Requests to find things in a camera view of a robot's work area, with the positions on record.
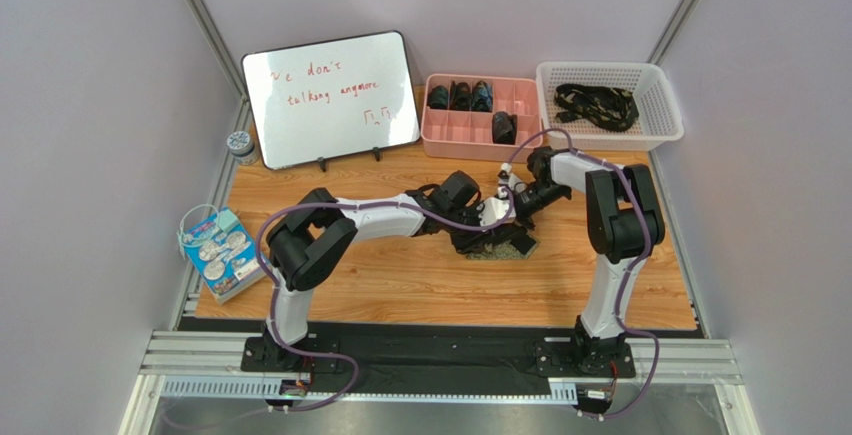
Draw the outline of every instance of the basket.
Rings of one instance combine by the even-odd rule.
[[[472,87],[479,80],[492,87],[494,99],[491,112],[429,108],[429,93],[436,86],[449,87],[452,82],[466,82]],[[518,145],[541,131],[542,117],[539,114],[539,97],[536,92],[535,81],[522,78],[474,77],[440,73],[430,76],[426,81],[423,120],[420,124],[423,150],[430,157],[505,162]],[[514,145],[498,145],[491,141],[491,120],[494,113],[499,111],[518,116],[518,132]],[[533,149],[541,144],[541,138],[534,140],[520,151],[516,160],[526,160]]]
[[[633,92],[639,119],[626,132],[609,132],[588,120],[562,123],[563,111],[553,102],[556,87],[563,83],[622,88]],[[683,136],[680,110],[671,84],[656,65],[649,63],[544,62],[536,69],[541,119],[546,128],[564,128],[581,150],[649,151],[663,142]],[[560,133],[549,133],[553,148],[567,148]]]

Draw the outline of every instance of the whiteboard frame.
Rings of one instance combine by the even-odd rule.
[[[348,156],[351,156],[351,155],[358,155],[358,154],[361,154],[361,153],[370,153],[373,150],[375,150],[376,148],[383,151],[387,148],[403,147],[403,146],[406,146],[406,145],[411,145],[411,144],[417,143],[420,140],[420,129],[419,129],[420,116],[417,113],[416,97],[414,96],[414,82],[412,81],[412,78],[411,78],[411,63],[408,59],[408,44],[405,41],[405,36],[399,30],[385,30],[383,32],[374,32],[374,33],[368,33],[368,34],[364,34],[364,35],[354,35],[354,36],[351,36],[351,37],[335,38],[335,39],[331,39],[331,40],[322,40],[322,41],[319,41],[319,42],[312,42],[312,43],[302,43],[302,44],[299,44],[299,45],[285,46],[285,47],[281,47],[281,48],[272,48],[272,49],[269,49],[269,50],[259,50],[257,52],[246,53],[245,55],[242,56],[242,58],[240,58],[240,69],[242,70],[243,80],[247,80],[246,73],[245,73],[245,59],[246,59],[246,57],[250,57],[252,55],[258,55],[258,54],[270,53],[270,52],[278,52],[278,51],[282,51],[282,50],[291,50],[291,49],[296,49],[296,48],[304,48],[304,47],[310,47],[310,46],[314,46],[314,45],[323,45],[323,44],[326,44],[326,43],[342,42],[342,41],[345,41],[345,40],[353,40],[353,39],[356,39],[356,38],[374,37],[374,36],[377,36],[377,35],[386,35],[386,34],[390,34],[390,33],[395,33],[395,34],[399,35],[399,38],[402,40],[403,57],[405,59],[406,71],[408,72],[408,90],[410,92],[412,100],[415,100],[414,118],[415,118],[417,126],[418,126],[418,129],[414,133],[415,138],[411,141],[404,142],[404,143],[398,143],[396,145],[385,145],[383,147],[377,146],[377,147],[373,147],[373,148],[369,148],[367,150],[361,150],[361,151],[357,151],[357,152],[344,153],[344,154],[340,154],[340,155],[333,155],[333,156],[330,156],[330,157],[321,157],[320,159],[316,159],[316,160],[306,160],[304,162],[297,162],[297,163],[293,163],[293,164],[289,164],[289,165],[282,165],[280,167],[270,167],[266,163],[266,159],[262,156],[262,154],[264,153],[263,152],[263,143],[261,143],[261,141],[259,140],[260,135],[258,134],[258,144],[257,145],[258,145],[258,149],[261,151],[260,160],[261,160],[261,163],[263,163],[263,165],[266,168],[268,168],[269,170],[284,170],[284,169],[291,168],[291,167],[298,167],[298,166],[307,165],[307,164],[311,164],[311,163],[318,163],[320,160],[322,160],[323,162],[327,162],[329,160],[339,159],[339,158],[342,158],[342,157],[348,157]],[[251,93],[250,92],[248,93],[248,96],[246,98],[246,103],[248,103],[249,106],[251,106]],[[257,119],[255,118],[254,110],[251,110],[251,114],[252,114],[252,123],[254,123],[255,129],[257,129]],[[324,168],[325,165],[321,165],[321,167],[322,167],[322,170],[325,171],[325,168]]]

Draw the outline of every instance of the gray wall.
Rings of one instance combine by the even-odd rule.
[[[546,60],[645,61],[679,0],[205,0],[237,61],[271,48],[399,30],[415,81],[533,77]]]
[[[663,63],[659,150],[714,335],[764,433],[849,433],[850,0],[701,0]]]
[[[0,432],[115,433],[236,98],[184,0],[0,0]]]

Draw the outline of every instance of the wood surface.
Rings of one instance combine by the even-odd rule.
[[[625,165],[648,163],[644,153],[600,152]],[[523,164],[515,173],[531,180]],[[383,198],[429,183],[456,170],[471,175],[484,197],[496,189],[498,162],[430,158],[418,142],[384,151],[381,162],[360,154],[271,171],[258,162],[238,168],[228,206],[252,236],[272,213],[326,187],[349,199]],[[463,325],[573,326],[591,290],[595,252],[586,234],[582,194],[560,200],[534,216],[540,245],[527,260],[473,261],[456,254],[446,233],[385,238],[350,246],[329,279],[316,289],[310,319],[349,322]],[[641,271],[627,322],[646,328],[695,328],[671,243],[654,248]],[[203,290],[198,317],[265,318],[272,283],[263,279],[224,305]]]

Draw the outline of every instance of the pink storage box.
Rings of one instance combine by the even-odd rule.
[[[466,82],[471,89],[483,80],[491,85],[494,104],[492,112],[469,112],[458,110],[436,110],[429,108],[429,93],[438,85],[450,89],[450,82]],[[423,120],[420,135],[423,150],[430,157],[464,158],[471,160],[494,160],[505,162],[512,152],[542,130],[535,80],[523,78],[476,77],[470,75],[435,74],[426,81],[426,96],[423,99]],[[497,112],[518,116],[516,145],[491,143],[491,120]],[[515,158],[525,162],[542,137],[530,142]]]

